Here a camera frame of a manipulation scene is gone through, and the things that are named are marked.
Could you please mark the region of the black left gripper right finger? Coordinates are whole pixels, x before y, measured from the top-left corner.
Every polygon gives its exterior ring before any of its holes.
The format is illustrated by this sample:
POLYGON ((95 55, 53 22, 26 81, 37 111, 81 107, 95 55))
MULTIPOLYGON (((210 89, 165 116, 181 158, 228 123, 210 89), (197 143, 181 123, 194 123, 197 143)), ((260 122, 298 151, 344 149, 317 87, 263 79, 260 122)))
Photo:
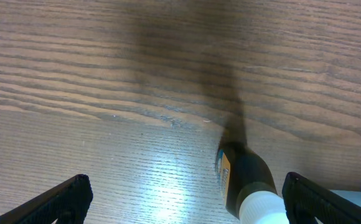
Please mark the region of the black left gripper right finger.
POLYGON ((282 195, 290 224, 361 224, 361 207, 296 172, 284 180, 282 195))

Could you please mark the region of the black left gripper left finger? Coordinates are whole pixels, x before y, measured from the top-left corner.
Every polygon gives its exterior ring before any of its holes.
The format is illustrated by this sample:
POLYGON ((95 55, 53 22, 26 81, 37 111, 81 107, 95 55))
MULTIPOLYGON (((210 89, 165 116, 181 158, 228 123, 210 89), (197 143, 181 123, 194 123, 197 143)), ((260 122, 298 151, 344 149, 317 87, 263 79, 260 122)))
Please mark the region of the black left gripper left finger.
POLYGON ((83 223, 93 192, 89 177, 77 174, 0 216, 0 224, 83 223))

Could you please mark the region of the dark bottle white cap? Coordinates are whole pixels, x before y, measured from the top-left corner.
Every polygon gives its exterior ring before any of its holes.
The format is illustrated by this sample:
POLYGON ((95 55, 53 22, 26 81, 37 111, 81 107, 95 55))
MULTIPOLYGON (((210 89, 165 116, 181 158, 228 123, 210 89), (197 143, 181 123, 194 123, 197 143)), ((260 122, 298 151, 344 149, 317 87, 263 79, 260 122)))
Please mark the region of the dark bottle white cap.
POLYGON ((269 167, 245 144, 222 144, 215 165, 225 208, 241 224, 289 223, 269 167))

